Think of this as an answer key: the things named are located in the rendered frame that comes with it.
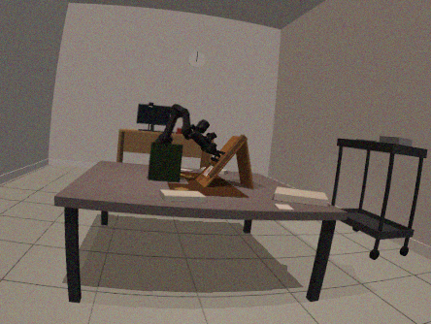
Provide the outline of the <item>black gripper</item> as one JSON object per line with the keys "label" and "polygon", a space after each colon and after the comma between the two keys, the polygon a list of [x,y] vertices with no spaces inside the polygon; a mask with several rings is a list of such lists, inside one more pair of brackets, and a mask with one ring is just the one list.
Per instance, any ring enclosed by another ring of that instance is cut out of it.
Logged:
{"label": "black gripper", "polygon": [[197,142],[197,145],[199,145],[203,151],[214,156],[220,157],[220,154],[216,150],[217,144],[210,143],[205,136],[202,136],[202,138]]}

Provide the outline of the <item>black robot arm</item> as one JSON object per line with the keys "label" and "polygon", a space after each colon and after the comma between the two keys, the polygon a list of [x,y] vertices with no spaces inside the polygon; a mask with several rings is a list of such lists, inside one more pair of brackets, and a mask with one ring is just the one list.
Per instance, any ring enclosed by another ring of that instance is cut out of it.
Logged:
{"label": "black robot arm", "polygon": [[[173,104],[172,105],[171,110],[170,110],[170,114],[171,114],[171,116],[170,116],[169,121],[166,125],[164,133],[162,133],[155,140],[156,143],[166,143],[166,144],[172,143],[173,138],[171,135],[172,135],[172,132],[176,126],[177,120],[179,118],[182,118],[181,132],[182,132],[183,136],[187,140],[192,139],[196,143],[202,138],[202,136],[203,136],[202,134],[204,134],[205,131],[210,126],[210,123],[205,119],[200,120],[196,126],[194,124],[190,124],[188,110],[179,104]],[[217,137],[217,135],[215,132],[213,132],[213,133],[207,133],[205,137],[211,143],[212,140]]]}

